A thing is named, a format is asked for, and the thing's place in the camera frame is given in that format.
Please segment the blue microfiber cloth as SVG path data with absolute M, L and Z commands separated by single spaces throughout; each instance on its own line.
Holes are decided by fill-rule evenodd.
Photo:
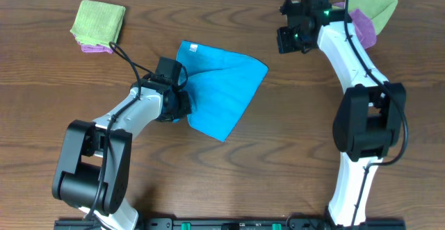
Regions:
M 189 126 L 226 141 L 268 73 L 260 60 L 241 53 L 183 41 L 176 61 L 186 71 L 191 102 Z

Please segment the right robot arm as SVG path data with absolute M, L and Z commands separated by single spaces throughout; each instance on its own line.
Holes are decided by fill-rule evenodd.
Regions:
M 277 30 L 281 54 L 320 49 L 343 90 L 332 125 L 340 153 L 337 184 L 322 218 L 288 217 L 290 229 L 405 229 L 404 220 L 367 219 L 366 203 L 379 167 L 398 162 L 407 149 L 406 90 L 372 63 L 346 8 L 329 0 L 284 0 L 287 25 Z

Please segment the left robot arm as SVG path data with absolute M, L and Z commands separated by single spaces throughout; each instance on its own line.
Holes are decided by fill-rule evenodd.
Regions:
M 140 215 L 125 198 L 132 142 L 150 122 L 173 122 L 190 111 L 187 91 L 147 82 L 134 85 L 105 115 L 74 120 L 65 132 L 53 197 L 96 220 L 100 229 L 139 229 Z

